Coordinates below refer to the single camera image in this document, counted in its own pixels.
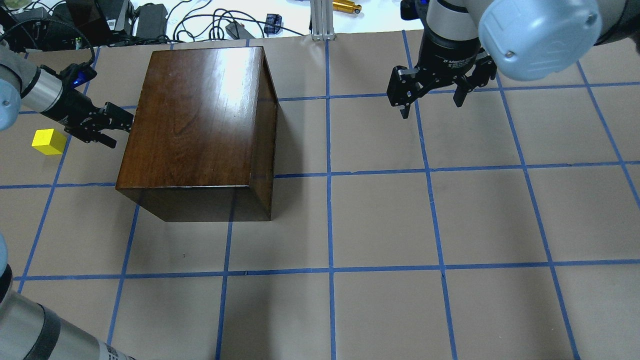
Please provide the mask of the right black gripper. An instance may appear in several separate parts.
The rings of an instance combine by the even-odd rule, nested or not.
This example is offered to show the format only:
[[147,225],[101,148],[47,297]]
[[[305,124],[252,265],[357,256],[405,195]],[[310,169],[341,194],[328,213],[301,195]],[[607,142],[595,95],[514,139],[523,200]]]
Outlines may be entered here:
[[461,108],[471,91],[487,86],[497,73],[496,62],[484,52],[478,38],[446,39],[424,30],[416,65],[394,66],[386,95],[406,120],[411,105],[428,92],[455,85],[454,104]]

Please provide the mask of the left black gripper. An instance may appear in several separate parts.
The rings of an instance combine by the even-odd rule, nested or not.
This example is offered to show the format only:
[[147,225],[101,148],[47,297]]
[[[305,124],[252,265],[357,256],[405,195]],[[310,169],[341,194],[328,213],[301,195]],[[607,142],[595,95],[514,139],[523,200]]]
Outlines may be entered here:
[[111,102],[97,107],[89,97],[74,88],[45,89],[41,97],[41,113],[85,143],[99,142],[115,149],[117,140],[103,130],[130,132],[133,127],[134,114]]

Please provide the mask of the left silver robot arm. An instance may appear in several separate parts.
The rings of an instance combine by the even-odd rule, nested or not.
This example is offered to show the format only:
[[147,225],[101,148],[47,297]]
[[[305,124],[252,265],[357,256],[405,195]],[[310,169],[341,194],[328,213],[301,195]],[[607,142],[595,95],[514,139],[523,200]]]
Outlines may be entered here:
[[134,115],[118,105],[106,102],[97,107],[78,87],[93,80],[95,51],[83,63],[69,64],[60,72],[36,65],[23,55],[1,47],[1,130],[14,125],[22,106],[57,122],[72,137],[98,142],[114,149],[116,139],[103,130],[129,133]]

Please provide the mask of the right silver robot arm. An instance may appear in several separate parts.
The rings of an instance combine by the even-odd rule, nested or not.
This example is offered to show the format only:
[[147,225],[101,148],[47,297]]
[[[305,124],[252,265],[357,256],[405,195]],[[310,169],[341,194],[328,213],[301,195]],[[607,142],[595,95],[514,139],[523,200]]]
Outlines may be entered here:
[[637,0],[403,0],[400,14],[423,25],[416,64],[395,66],[386,90],[403,118],[430,91],[455,86],[461,107],[498,73],[541,80],[592,47],[639,36]]

